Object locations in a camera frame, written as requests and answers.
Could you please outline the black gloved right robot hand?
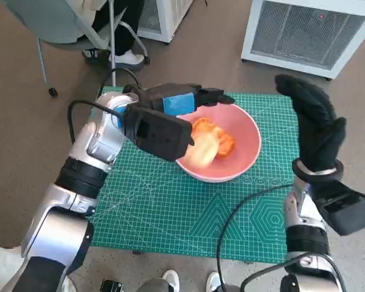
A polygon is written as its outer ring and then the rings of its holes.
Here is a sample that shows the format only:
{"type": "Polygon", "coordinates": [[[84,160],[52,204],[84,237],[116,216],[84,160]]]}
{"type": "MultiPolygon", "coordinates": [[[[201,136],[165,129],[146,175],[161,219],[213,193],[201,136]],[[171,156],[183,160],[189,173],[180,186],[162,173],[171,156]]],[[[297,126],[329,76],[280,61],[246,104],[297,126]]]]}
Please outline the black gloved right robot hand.
{"type": "Polygon", "coordinates": [[[291,99],[299,127],[299,159],[312,172],[335,167],[346,136],[346,119],[337,117],[329,96],[301,78],[279,74],[274,78],[279,94],[291,99]]]}

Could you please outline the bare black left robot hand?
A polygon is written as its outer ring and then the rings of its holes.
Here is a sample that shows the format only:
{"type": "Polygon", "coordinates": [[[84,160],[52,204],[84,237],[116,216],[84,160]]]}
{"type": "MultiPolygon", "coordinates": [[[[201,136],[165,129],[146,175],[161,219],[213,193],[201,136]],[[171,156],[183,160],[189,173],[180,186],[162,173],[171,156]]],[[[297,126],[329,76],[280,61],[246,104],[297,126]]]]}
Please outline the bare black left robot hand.
{"type": "Polygon", "coordinates": [[[230,105],[235,99],[218,88],[204,88],[189,83],[164,83],[142,89],[139,100],[152,110],[171,116],[180,116],[195,112],[201,106],[217,104],[230,105]]]}

